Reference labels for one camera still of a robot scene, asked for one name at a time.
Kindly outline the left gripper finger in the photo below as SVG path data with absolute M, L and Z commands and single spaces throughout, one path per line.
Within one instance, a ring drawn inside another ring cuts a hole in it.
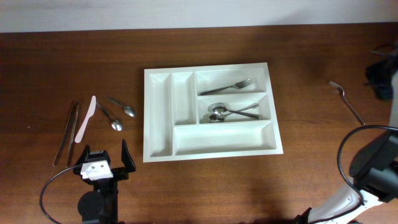
M 121 161 L 124 164 L 124 167 L 126 168 L 127 172 L 135 172 L 136 171 L 136 165 L 135 162 L 133 161 L 125 139 L 122 140 L 122 150 L 121 150 Z
M 82 164 L 84 164 L 87 161 L 89 155 L 90 155 L 90 146 L 86 145 L 75 165 L 81 166 Z

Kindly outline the steel kitchen tongs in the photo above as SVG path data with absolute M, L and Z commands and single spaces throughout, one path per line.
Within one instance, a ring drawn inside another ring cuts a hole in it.
M 53 166 L 57 166 L 62 155 L 62 152 L 68 142 L 68 150 L 72 148 L 73 138 L 75 136 L 75 128 L 78 119 L 78 109 L 79 109 L 79 102 L 74 101 L 72 104 L 72 108 L 70 110 L 70 115 L 68 117 L 67 124 L 65 126 L 65 130 L 63 133 L 63 137 L 60 143 L 59 150 L 57 151 L 55 158 L 53 160 Z

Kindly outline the steel teaspoon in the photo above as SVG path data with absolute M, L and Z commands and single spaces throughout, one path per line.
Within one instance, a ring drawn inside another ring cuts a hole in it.
M 107 99 L 108 99 L 110 102 L 114 103 L 115 105 L 118 105 L 118 106 L 122 107 L 123 110 L 124 110 L 124 112 L 125 112 L 128 116 L 130 116 L 130 117 L 135 117 L 136 111 L 135 111 L 135 109 L 134 109 L 133 107 L 131 107 L 131 106 L 129 106 L 129 105 L 125 105 L 125 104 L 123 104 L 123 103 L 121 103 L 121 102 L 119 102 L 119 101 L 117 101 L 117 100 L 114 100 L 114 99 L 112 99 L 112 98 L 110 98 L 110 97 L 107 97 Z
M 105 110 L 105 108 L 102 105 L 100 105 L 98 102 L 96 103 L 96 105 L 105 114 L 105 116 L 109 119 L 109 123 L 114 130 L 121 131 L 123 129 L 121 122 L 119 122 L 116 119 L 113 119 L 111 117 L 111 115 Z

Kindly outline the steel tablespoon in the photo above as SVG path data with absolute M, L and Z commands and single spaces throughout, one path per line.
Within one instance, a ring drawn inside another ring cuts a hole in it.
M 209 116 L 209 120 L 210 121 L 217 121 L 217 122 L 222 122 L 226 119 L 226 117 L 228 116 L 227 114 L 225 114 L 224 112 L 230 112 L 230 113 L 235 113 L 238 115 L 242 115 L 242 116 L 246 116 L 249 118 L 253 118 L 253 119 L 257 119 L 260 120 L 262 119 L 262 115 L 261 114 L 251 114 L 251 113 L 247 113 L 247 110 L 251 110 L 257 108 L 257 105 L 254 106 L 250 106 L 250 107 L 246 107 L 243 108 L 241 110 L 228 110 L 226 107 L 224 106 L 217 106 L 213 109 L 213 113 Z
M 231 110 L 228 109 L 228 107 L 224 103 L 213 103 L 208 108 L 210 112 L 210 115 L 208 116 L 208 121 L 210 123 L 220 123 L 223 122 L 226 119 L 226 117 L 231 114 L 238 114 L 241 116 L 246 116 L 248 118 L 260 120 L 262 119 L 261 114 L 247 113 L 248 110 L 255 109 L 258 106 L 259 106 L 258 103 L 254 103 L 240 110 Z

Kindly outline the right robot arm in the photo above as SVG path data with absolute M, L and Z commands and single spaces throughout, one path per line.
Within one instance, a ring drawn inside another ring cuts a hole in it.
M 389 124 L 365 125 L 350 131 L 340 143 L 337 153 L 338 170 L 345 182 L 324 204 L 308 208 L 297 215 L 293 223 L 354 223 L 366 210 L 397 198 L 397 57 L 390 56 L 384 64 L 392 87 L 392 108 Z M 360 149 L 349 167 L 349 177 L 343 171 L 341 156 L 348 139 L 367 129 L 384 132 Z

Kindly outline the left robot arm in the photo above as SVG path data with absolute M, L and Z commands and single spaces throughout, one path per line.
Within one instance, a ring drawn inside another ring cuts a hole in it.
M 136 165 L 129 153 L 125 140 L 122 140 L 122 167 L 112 168 L 107 151 L 90 151 L 85 146 L 73 168 L 85 183 L 93 187 L 78 202 L 78 212 L 83 223 L 118 222 L 118 182 L 128 180 L 129 173 L 136 171 Z

